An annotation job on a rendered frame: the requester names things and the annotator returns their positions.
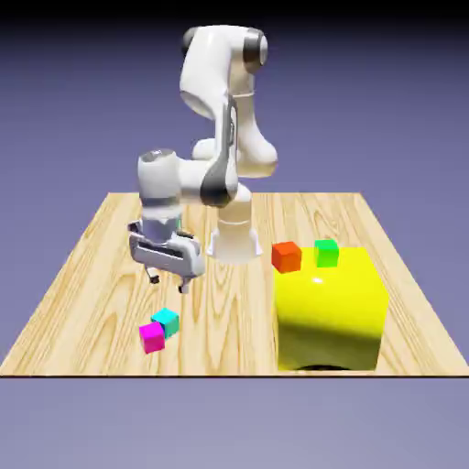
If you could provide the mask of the small green cube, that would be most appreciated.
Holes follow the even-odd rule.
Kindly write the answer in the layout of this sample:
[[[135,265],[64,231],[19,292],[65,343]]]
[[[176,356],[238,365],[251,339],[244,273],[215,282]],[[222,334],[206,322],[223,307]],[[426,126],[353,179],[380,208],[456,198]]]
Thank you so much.
[[[339,246],[333,239],[317,239],[314,243],[314,259],[317,268],[337,267]]]

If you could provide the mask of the small cyan cube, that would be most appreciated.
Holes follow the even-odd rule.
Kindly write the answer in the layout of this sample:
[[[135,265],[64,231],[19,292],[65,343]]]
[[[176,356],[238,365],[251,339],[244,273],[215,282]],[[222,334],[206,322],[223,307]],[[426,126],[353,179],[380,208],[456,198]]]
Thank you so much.
[[[180,316],[177,312],[163,308],[151,315],[152,322],[158,322],[168,339],[180,330]]]

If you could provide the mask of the large yellow box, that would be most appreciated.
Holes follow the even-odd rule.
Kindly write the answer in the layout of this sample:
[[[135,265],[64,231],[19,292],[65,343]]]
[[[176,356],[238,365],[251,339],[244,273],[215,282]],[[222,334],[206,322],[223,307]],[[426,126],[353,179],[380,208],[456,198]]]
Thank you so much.
[[[335,267],[317,267],[302,249],[301,269],[273,271],[278,368],[376,368],[389,296],[363,247],[341,247]]]

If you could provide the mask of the small magenta cube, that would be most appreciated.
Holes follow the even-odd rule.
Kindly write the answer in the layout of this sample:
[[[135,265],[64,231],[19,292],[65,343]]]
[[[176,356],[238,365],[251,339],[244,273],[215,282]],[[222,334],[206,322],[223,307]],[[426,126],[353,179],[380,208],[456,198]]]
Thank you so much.
[[[165,331],[159,322],[140,326],[139,336],[146,354],[151,354],[165,348]]]

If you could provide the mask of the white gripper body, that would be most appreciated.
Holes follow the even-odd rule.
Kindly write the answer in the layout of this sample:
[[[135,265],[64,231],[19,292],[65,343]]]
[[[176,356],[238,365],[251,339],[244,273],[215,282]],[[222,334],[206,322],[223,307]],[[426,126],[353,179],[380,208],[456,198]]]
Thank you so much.
[[[197,278],[204,274],[201,245],[192,234],[176,231],[168,240],[154,242],[142,233],[140,220],[129,223],[127,230],[130,255],[137,263],[181,278]]]

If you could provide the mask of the small red cube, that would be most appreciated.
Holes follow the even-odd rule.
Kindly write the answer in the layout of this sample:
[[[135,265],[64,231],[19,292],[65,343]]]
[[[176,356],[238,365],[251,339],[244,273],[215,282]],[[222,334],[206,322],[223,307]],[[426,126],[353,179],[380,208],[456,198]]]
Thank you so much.
[[[281,274],[299,271],[301,259],[301,249],[292,241],[272,245],[271,263]]]

